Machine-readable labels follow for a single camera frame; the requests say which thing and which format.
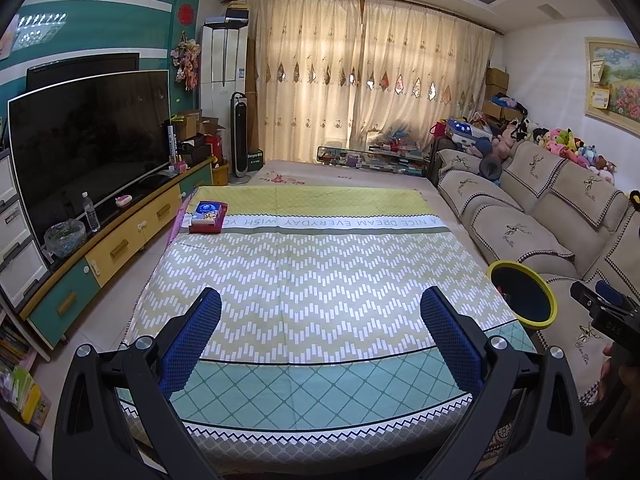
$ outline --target teal wall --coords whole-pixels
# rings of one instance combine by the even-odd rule
[[[137,4],[108,0],[55,0],[23,5],[18,12],[20,16],[66,13],[66,23],[46,43],[15,50],[7,59],[0,61],[2,122],[6,119],[6,102],[24,92],[24,73],[29,66],[47,62],[47,59],[42,59],[46,56],[71,53],[67,57],[73,57],[74,51],[102,48],[146,49],[146,54],[141,54],[141,70],[172,70],[172,112],[194,108],[193,92],[185,92],[183,84],[174,82],[175,69],[168,54],[183,30],[188,38],[194,37],[198,0],[135,1]],[[190,4],[194,10],[194,20],[189,27],[183,27],[177,17],[182,4]],[[164,10],[153,8],[157,6],[164,7]]]

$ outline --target sofa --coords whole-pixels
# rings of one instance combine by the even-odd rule
[[[512,147],[499,186],[477,174],[479,158],[455,150],[436,156],[438,191],[487,263],[524,264],[553,290],[558,316],[532,340],[539,349],[563,348],[580,400],[591,404],[610,340],[591,327],[570,287],[605,280],[640,301],[640,212],[604,179],[533,142]]]

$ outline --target patterned tablecloth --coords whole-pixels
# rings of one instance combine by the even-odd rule
[[[420,318],[438,285],[462,314],[517,349],[519,322],[413,190],[204,187],[229,204],[223,232],[170,243],[125,342],[155,335],[204,286],[222,320],[171,402],[221,471],[333,470],[439,444],[470,396]],[[145,439],[128,392],[121,399]]]

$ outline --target ceiling vent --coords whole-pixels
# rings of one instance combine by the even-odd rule
[[[619,18],[620,13],[616,9],[616,6],[612,3],[611,0],[596,0],[598,5],[601,6],[604,11],[613,18]]]
[[[564,16],[549,4],[540,5],[538,6],[538,9],[544,12],[552,20],[564,20]]]

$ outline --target tv cabinet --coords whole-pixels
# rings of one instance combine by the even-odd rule
[[[20,311],[49,348],[136,252],[175,218],[182,200],[212,184],[212,158],[173,177],[91,237],[52,273]]]

